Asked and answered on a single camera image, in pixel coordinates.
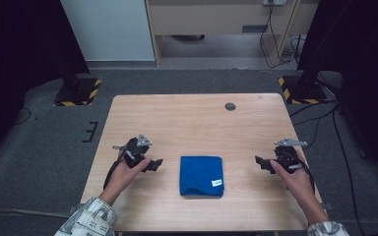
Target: person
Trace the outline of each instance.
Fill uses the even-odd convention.
[[[111,206],[115,203],[122,191],[124,191],[134,178],[150,163],[145,159],[134,168],[129,168],[125,161],[121,161],[113,171],[108,184],[98,198],[91,198],[58,229],[55,236],[86,235],[86,236],[114,236],[111,228],[116,220],[116,213]],[[308,174],[303,169],[297,169],[294,173],[287,173],[277,162],[271,161],[273,168],[286,183],[287,188],[296,198],[308,219],[308,235],[310,236],[347,236],[346,229],[329,216],[322,209],[316,199],[309,181]]]

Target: yellow and black hazard tape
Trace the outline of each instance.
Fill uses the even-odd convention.
[[[97,90],[99,89],[99,85],[102,80],[95,80],[94,86],[92,88],[92,91],[89,95],[89,98],[82,101],[72,101],[72,100],[65,100],[60,102],[55,102],[54,105],[56,106],[75,106],[75,105],[90,105],[95,99],[95,96],[97,94]]]
[[[279,78],[279,85],[282,88],[284,99],[286,99],[287,104],[316,104],[326,102],[326,99],[293,99],[290,97],[290,92],[284,82],[284,78]]]

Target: folded blue cloth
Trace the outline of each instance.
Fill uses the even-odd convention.
[[[219,156],[180,157],[180,195],[222,197],[222,159]]]

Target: person's left hand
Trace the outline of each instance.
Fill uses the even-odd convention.
[[[112,206],[121,192],[124,191],[133,182],[135,177],[149,165],[150,161],[151,159],[146,158],[132,169],[128,167],[125,160],[119,162],[118,166],[116,166],[115,170],[112,172],[105,189],[99,195],[99,198]]]

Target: patterned sleeve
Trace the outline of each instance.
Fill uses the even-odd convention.
[[[312,224],[308,228],[309,236],[324,236],[324,235],[334,235],[334,236],[348,236],[345,227],[334,221],[320,222]]]
[[[99,198],[91,198],[73,213],[55,236],[113,236],[114,232],[110,226],[115,220],[116,213],[109,204]]]

